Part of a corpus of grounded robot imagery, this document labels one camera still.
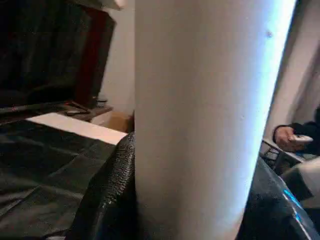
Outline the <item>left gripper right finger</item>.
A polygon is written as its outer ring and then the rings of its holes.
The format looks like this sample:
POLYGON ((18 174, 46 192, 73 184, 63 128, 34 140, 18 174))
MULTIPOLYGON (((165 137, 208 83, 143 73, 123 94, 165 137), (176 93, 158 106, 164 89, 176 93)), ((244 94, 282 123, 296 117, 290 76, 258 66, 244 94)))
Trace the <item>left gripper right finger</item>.
POLYGON ((259 157, 240 240, 318 240, 320 233, 285 182, 259 157))

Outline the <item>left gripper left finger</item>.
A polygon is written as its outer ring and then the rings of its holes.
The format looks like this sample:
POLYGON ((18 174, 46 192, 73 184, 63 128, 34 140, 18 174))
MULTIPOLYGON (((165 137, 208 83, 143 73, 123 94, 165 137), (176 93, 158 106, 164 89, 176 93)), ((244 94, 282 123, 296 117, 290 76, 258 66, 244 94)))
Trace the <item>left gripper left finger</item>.
POLYGON ((134 132, 115 146, 91 179, 66 239, 136 239, 135 147, 134 132))

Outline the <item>bystander bare hand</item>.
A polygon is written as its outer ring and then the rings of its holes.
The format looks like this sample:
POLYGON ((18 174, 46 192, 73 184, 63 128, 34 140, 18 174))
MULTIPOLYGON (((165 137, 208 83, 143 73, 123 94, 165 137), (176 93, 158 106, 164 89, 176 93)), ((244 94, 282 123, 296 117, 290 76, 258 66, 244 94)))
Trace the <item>bystander bare hand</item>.
POLYGON ((292 127, 278 126, 273 132, 273 140, 283 151, 291 153, 303 151, 306 146, 302 143, 292 141, 294 135, 294 129, 292 127))

